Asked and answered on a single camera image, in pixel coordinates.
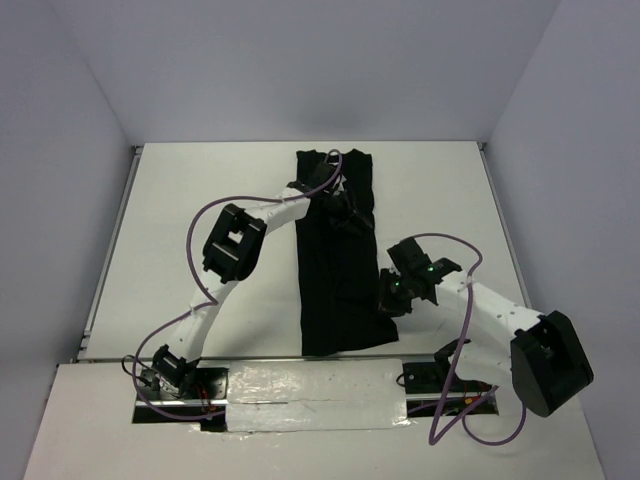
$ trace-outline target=gray wall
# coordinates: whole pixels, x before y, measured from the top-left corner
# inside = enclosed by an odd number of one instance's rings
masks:
[[[487,139],[558,0],[51,0],[135,142]]]
[[[131,154],[43,0],[0,0],[0,476],[22,478],[76,352]]]
[[[536,307],[574,320],[605,472],[638,478],[640,2],[563,0],[489,141]]]

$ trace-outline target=black pants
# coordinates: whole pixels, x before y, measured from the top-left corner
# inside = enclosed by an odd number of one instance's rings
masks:
[[[302,182],[325,158],[315,150],[297,156]],[[372,166],[371,155],[358,150],[343,155],[346,195],[368,228],[336,221],[317,198],[296,222],[302,355],[331,355],[398,340],[395,323],[378,313]]]

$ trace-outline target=black wire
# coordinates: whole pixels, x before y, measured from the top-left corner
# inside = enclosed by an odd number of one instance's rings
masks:
[[[124,357],[122,357],[122,359],[120,360],[120,366],[122,367],[122,371],[124,373],[126,373],[127,375],[129,375],[130,377],[133,377],[133,373],[131,373],[128,369],[127,366],[125,365],[125,361],[127,360],[127,358],[131,358],[133,361],[135,361],[135,357],[133,355],[125,355]],[[149,366],[145,365],[143,362],[141,362],[140,360],[138,360],[138,364],[142,365],[144,368],[146,369],[150,369]],[[151,387],[151,382],[149,380],[147,380],[144,377],[141,376],[137,376],[136,379],[141,382],[143,385],[145,385],[146,387]]]

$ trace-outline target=fabric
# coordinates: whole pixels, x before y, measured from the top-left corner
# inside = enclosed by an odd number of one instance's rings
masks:
[[[304,183],[325,153],[297,152]],[[324,356],[398,340],[395,323],[378,313],[379,271],[371,187],[371,155],[343,155],[344,189],[314,198],[296,222],[302,301],[302,355]]]

